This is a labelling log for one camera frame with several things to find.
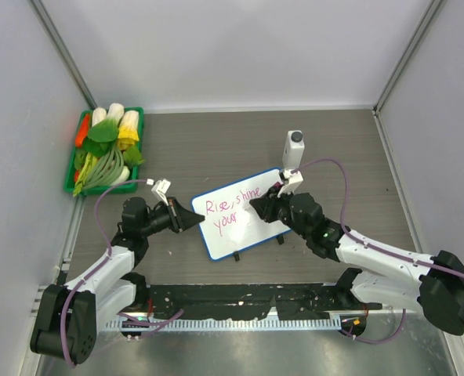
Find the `blue-framed whiteboard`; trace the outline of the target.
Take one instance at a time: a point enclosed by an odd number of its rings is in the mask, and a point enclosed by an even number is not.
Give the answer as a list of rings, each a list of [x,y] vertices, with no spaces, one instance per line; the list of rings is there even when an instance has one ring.
[[[272,168],[192,198],[194,212],[205,217],[199,228],[211,260],[224,259],[290,231],[282,222],[264,222],[249,204],[281,181],[279,172]]]

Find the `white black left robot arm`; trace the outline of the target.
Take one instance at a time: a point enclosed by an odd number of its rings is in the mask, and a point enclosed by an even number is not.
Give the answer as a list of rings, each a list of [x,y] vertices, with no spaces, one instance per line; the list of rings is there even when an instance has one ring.
[[[128,199],[104,254],[78,277],[43,291],[30,350],[71,367],[84,363],[109,319],[124,308],[138,313],[147,306],[146,280],[133,270],[147,253],[149,236],[182,233],[204,221],[174,197],[153,208],[142,197]]]

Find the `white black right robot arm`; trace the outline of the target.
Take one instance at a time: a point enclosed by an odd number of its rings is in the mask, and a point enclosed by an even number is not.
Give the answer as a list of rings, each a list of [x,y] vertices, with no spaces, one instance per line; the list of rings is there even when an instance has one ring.
[[[464,265],[453,253],[419,254],[374,243],[328,218],[309,193],[271,188],[249,203],[264,222],[283,223],[318,257],[354,266],[335,289],[342,308],[380,303],[421,313],[446,333],[464,334]]]

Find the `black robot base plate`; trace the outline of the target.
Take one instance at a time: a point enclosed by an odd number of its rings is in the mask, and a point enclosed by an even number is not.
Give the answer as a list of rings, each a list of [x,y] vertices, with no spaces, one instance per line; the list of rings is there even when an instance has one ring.
[[[376,302],[362,303],[336,285],[324,284],[159,284],[149,287],[143,305],[126,307],[132,315],[147,311],[167,320],[183,310],[183,320],[263,320],[276,309],[280,320],[318,320],[333,311],[380,310]]]

